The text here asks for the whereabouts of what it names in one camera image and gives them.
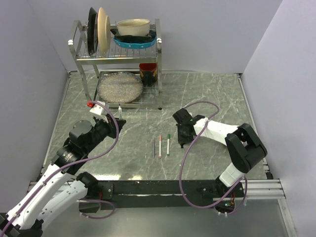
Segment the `red white marker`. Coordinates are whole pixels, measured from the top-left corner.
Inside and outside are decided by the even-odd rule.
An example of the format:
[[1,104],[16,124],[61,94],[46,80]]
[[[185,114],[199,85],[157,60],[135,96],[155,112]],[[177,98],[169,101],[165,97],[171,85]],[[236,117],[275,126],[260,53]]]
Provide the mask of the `red white marker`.
[[162,135],[159,136],[158,157],[162,158]]

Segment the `black white marker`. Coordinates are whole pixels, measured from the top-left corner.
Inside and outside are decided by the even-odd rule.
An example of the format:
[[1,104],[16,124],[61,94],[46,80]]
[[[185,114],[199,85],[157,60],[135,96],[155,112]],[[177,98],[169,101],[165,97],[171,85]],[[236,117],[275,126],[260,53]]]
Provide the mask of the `black white marker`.
[[119,119],[122,120],[122,107],[120,105],[118,106],[118,114],[119,114]]

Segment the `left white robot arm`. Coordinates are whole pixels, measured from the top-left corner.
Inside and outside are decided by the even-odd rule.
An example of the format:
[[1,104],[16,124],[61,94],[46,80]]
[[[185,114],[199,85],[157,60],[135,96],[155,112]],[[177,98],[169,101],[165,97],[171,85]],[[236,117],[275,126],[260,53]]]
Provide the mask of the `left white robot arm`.
[[106,120],[77,121],[64,145],[27,195],[10,211],[0,215],[0,235],[7,237],[40,237],[43,230],[72,203],[81,198],[93,198],[98,193],[98,181],[82,173],[63,192],[59,188],[70,180],[89,160],[88,155],[106,137],[118,140],[126,120],[106,116]]

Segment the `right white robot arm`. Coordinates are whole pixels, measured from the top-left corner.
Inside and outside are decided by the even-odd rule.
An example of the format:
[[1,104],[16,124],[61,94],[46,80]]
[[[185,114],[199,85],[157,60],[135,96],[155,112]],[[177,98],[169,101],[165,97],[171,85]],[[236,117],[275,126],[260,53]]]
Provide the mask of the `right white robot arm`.
[[181,147],[189,145],[185,157],[199,137],[227,147],[231,163],[218,177],[219,182],[216,184],[216,191],[222,197],[227,197],[233,191],[233,185],[268,154],[253,127],[247,123],[237,126],[216,122],[202,115],[193,117],[184,108],[175,112],[173,118],[176,121],[178,143]]

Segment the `purple pen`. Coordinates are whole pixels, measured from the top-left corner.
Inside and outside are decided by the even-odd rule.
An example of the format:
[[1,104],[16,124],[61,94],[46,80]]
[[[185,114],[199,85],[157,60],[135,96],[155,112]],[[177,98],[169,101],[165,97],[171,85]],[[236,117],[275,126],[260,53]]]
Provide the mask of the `purple pen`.
[[153,157],[156,157],[156,138],[153,138]]

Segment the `green white marker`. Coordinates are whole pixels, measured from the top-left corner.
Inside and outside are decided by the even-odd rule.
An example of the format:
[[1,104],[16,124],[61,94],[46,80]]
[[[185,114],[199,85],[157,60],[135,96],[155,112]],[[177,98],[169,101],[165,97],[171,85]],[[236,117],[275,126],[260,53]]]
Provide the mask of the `green white marker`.
[[170,156],[170,134],[167,135],[167,156]]

